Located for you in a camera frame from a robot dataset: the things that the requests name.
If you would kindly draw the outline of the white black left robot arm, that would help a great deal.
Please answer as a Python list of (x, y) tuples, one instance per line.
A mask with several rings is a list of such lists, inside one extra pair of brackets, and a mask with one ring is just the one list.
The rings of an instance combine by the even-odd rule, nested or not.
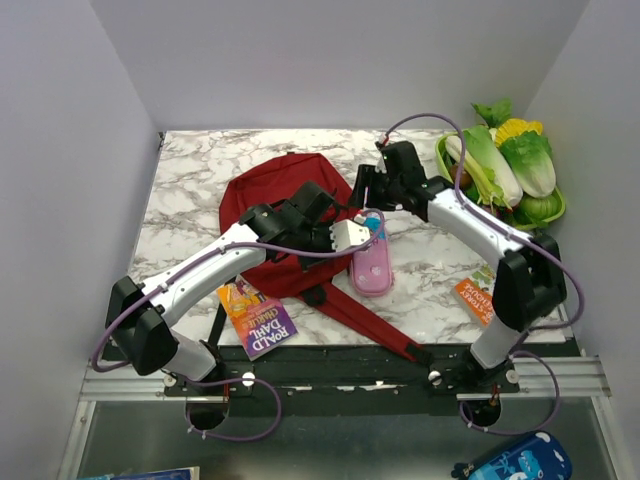
[(275, 258), (299, 255), (317, 263), (333, 254), (329, 210), (332, 194), (304, 183), (289, 199), (250, 207), (212, 244), (167, 271), (137, 284), (125, 276), (112, 287), (106, 328), (126, 361), (141, 376), (189, 367), (187, 382), (201, 395), (222, 380), (213, 353), (180, 337), (173, 326), (226, 281)]

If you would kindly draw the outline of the orange purple Roald Dahl book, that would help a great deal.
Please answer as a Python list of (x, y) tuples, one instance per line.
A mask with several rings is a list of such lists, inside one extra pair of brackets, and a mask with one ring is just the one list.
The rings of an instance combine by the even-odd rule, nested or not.
[(216, 293), (251, 361), (298, 334), (281, 301), (266, 296), (245, 280), (223, 285)]

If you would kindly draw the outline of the red student backpack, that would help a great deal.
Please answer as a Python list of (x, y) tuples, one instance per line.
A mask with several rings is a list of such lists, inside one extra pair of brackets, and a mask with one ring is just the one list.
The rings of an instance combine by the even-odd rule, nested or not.
[[(339, 204), (340, 213), (333, 224), (357, 214), (357, 209), (347, 206), (350, 186), (328, 159), (319, 153), (288, 153), (228, 183), (219, 207), (221, 230), (227, 230), (254, 205), (291, 198), (308, 181), (320, 185)], [(278, 253), (242, 276), (269, 297), (296, 298), (409, 361), (430, 364), (432, 356), (428, 351), (334, 286), (334, 277), (345, 271), (350, 262), (350, 257), (343, 256), (311, 263), (299, 255)]]

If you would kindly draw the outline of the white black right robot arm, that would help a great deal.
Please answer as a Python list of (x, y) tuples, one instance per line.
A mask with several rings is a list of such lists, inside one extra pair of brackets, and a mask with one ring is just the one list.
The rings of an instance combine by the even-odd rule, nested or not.
[(454, 235), (494, 270), (493, 318), (469, 347), (460, 379), (480, 392), (496, 380), (525, 331), (567, 296), (559, 248), (548, 235), (531, 237), (469, 202), (442, 176), (427, 177), (408, 141), (381, 149), (378, 165), (358, 167), (350, 203), (358, 208), (401, 208)]

